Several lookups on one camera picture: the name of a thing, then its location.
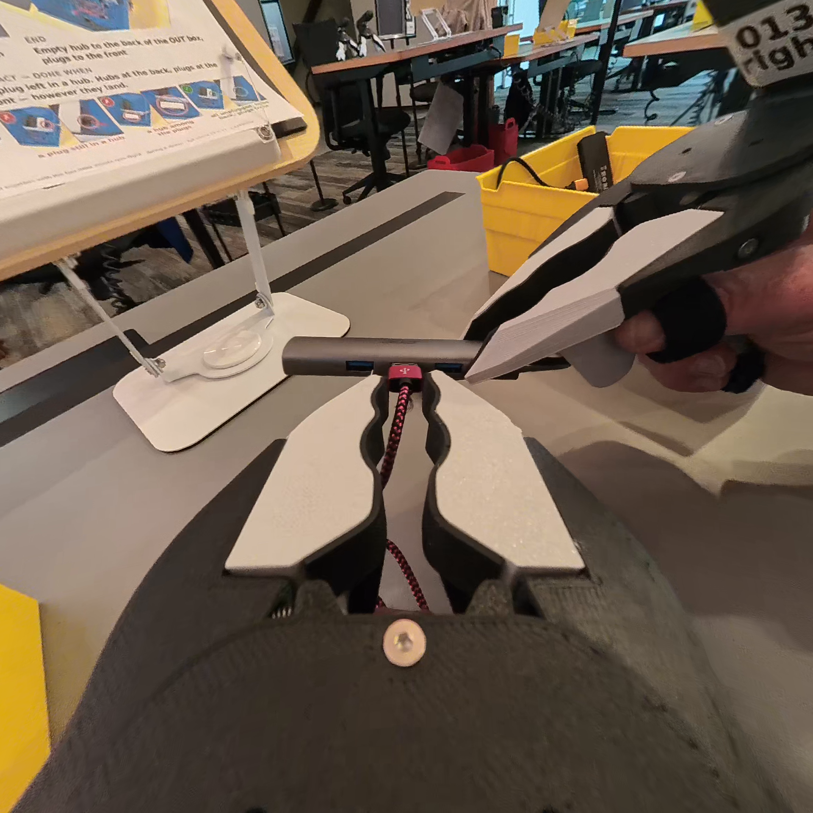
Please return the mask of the black office chair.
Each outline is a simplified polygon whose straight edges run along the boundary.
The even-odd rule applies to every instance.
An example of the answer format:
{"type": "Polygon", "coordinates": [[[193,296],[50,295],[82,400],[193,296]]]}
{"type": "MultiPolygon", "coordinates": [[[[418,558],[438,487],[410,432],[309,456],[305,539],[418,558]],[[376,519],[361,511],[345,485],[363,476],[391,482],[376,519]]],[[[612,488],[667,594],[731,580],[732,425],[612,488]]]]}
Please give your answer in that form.
{"type": "Polygon", "coordinates": [[[410,174],[388,170],[389,144],[401,137],[406,147],[405,131],[410,124],[407,113],[398,108],[379,110],[371,88],[371,75],[355,69],[319,73],[318,68],[338,64],[340,41],[338,25],[333,19],[293,25],[296,46],[307,68],[306,82],[313,86],[320,106],[324,142],[332,151],[362,153],[371,160],[371,172],[342,193],[345,205],[351,195],[360,192],[359,200],[373,191],[382,191],[404,180],[410,174]]]}

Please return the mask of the long wooden desk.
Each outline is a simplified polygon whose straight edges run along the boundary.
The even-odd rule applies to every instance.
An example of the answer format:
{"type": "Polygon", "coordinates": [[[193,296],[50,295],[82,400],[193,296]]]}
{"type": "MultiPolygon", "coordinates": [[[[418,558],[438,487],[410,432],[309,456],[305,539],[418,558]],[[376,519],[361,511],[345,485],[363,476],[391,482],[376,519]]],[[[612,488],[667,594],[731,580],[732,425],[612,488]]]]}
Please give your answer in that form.
{"type": "Polygon", "coordinates": [[[645,58],[719,49],[727,52],[716,26],[694,30],[692,23],[686,23],[629,42],[624,56],[645,58]]]}
{"type": "MultiPolygon", "coordinates": [[[[378,94],[378,86],[382,85],[386,76],[393,76],[395,86],[408,84],[411,80],[441,79],[446,76],[462,78],[464,85],[464,133],[469,140],[475,133],[473,125],[473,76],[475,69],[501,59],[505,50],[505,39],[508,34],[521,30],[521,25],[508,25],[500,28],[491,28],[469,33],[461,33],[420,45],[408,46],[403,50],[387,50],[383,54],[351,58],[339,61],[338,64],[322,66],[317,69],[319,73],[335,72],[341,69],[355,69],[371,75],[371,88],[375,105],[379,110],[382,96],[378,94]]],[[[409,116],[410,124],[414,118],[409,116]]],[[[410,171],[407,147],[401,145],[401,137],[393,137],[389,144],[390,159],[387,162],[388,170],[403,174],[406,169],[410,171]]]]}

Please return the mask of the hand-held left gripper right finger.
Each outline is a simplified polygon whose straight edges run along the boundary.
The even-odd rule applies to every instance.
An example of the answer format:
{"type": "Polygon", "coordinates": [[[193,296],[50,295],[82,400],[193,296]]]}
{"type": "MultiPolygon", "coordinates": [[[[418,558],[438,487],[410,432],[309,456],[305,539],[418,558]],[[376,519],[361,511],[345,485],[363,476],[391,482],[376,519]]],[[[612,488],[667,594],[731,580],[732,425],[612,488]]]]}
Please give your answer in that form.
{"type": "Polygon", "coordinates": [[[422,547],[453,613],[486,581],[521,594],[536,578],[581,578],[584,559],[522,429],[441,371],[423,383],[432,471],[422,547]]]}

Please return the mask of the person's right hand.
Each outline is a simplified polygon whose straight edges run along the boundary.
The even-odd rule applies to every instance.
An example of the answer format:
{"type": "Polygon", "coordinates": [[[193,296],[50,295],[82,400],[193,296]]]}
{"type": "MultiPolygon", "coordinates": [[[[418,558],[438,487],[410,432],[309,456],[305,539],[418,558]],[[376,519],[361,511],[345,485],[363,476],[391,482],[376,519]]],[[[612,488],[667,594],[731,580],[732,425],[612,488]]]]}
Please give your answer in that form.
{"type": "MultiPolygon", "coordinates": [[[[812,394],[812,229],[787,248],[731,271],[705,276],[726,313],[727,335],[746,336],[765,355],[761,380],[777,390],[812,394]]],[[[721,391],[737,362],[727,342],[687,359],[659,363],[666,336],[645,310],[615,331],[617,344],[634,353],[661,385],[686,393],[721,391]]]]}

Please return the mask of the yellow plastic bin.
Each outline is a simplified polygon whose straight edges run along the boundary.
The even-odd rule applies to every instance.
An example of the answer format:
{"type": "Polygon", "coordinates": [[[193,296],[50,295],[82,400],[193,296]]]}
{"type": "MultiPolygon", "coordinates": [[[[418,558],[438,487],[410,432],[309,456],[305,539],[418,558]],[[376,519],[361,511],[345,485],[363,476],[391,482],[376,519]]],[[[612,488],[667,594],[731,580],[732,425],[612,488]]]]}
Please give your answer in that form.
{"type": "Polygon", "coordinates": [[[1,811],[11,811],[50,753],[35,599],[1,586],[1,811]]]}
{"type": "MultiPolygon", "coordinates": [[[[622,126],[607,135],[615,182],[691,127],[622,126]]],[[[556,229],[596,195],[587,190],[576,145],[585,127],[477,177],[489,269],[510,277],[556,229]]]]}

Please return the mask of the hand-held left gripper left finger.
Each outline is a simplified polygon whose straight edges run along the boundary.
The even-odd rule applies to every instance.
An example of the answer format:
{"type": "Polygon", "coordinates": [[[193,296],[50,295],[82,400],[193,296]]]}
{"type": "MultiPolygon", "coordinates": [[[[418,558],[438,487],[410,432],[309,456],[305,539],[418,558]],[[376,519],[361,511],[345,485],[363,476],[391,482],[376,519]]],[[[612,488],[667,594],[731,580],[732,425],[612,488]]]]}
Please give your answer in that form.
{"type": "Polygon", "coordinates": [[[360,378],[303,419],[238,534],[225,571],[321,580],[350,613],[376,608],[387,543],[381,476],[388,385],[360,378]]]}

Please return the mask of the red floor bin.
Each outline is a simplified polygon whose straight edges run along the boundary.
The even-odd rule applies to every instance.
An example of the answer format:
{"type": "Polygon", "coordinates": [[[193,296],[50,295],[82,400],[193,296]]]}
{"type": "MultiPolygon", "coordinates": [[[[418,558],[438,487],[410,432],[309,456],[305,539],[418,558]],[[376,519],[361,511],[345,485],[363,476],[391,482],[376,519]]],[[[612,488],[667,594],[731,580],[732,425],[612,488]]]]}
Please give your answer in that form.
{"type": "Polygon", "coordinates": [[[462,171],[480,175],[494,168],[494,151],[483,145],[460,147],[445,155],[436,155],[426,162],[433,171],[462,171]]]}
{"type": "Polygon", "coordinates": [[[489,148],[493,151],[493,167],[499,167],[517,156],[519,126],[514,118],[489,124],[489,148]]]}

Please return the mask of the grey round usb hub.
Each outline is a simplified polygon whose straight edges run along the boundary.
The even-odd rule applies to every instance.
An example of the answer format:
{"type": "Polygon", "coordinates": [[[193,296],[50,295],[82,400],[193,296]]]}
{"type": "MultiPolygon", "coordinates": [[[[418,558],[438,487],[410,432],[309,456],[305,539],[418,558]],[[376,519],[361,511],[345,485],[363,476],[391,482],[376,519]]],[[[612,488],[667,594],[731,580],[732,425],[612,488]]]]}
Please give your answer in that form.
{"type": "Polygon", "coordinates": [[[294,337],[281,360],[287,376],[387,376],[392,367],[418,367],[462,381],[482,346],[472,340],[294,337]]]}

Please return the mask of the pale hanging cloth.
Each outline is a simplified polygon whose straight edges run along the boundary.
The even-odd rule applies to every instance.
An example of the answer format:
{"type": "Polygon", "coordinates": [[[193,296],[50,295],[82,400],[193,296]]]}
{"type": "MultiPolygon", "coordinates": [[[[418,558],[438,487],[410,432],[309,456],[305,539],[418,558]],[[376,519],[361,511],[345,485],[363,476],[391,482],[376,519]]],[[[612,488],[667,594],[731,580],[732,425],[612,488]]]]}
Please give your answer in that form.
{"type": "Polygon", "coordinates": [[[464,98],[453,84],[437,83],[418,142],[435,155],[445,155],[462,124],[464,98]]]}

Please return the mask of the black slim usb hub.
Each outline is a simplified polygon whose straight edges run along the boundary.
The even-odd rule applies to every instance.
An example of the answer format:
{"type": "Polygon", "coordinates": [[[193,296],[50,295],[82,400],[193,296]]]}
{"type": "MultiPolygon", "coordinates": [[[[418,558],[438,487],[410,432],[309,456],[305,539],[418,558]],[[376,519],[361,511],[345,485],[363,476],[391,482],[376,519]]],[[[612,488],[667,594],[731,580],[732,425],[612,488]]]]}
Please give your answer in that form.
{"type": "Polygon", "coordinates": [[[583,137],[576,145],[582,177],[587,190],[601,194],[614,185],[611,157],[607,146],[607,133],[598,131],[583,137]]]}

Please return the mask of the printed instruction sheet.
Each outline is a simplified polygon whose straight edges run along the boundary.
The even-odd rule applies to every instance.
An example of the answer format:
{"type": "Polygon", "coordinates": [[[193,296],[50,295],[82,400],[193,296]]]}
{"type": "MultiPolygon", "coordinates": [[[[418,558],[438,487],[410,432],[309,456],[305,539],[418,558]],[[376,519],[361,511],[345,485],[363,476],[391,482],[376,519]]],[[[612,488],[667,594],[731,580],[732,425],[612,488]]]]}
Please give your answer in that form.
{"type": "Polygon", "coordinates": [[[305,126],[213,2],[2,2],[1,17],[2,198],[305,126]]]}

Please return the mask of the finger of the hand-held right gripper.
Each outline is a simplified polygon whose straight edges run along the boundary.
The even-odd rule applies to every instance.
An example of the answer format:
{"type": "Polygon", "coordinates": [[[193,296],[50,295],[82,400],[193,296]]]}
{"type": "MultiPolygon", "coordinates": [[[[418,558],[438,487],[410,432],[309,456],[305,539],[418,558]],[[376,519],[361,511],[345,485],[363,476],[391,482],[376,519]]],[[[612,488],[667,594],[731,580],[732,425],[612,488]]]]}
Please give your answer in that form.
{"type": "Polygon", "coordinates": [[[721,210],[688,209],[636,226],[594,267],[503,322],[484,343],[466,380],[497,379],[559,354],[591,385],[620,381],[634,363],[634,355],[607,336],[625,320],[620,286],[722,215],[721,210]]]}
{"type": "Polygon", "coordinates": [[[619,239],[615,211],[597,207],[539,247],[473,316],[464,340],[485,341],[561,285],[596,266],[619,239]]]}

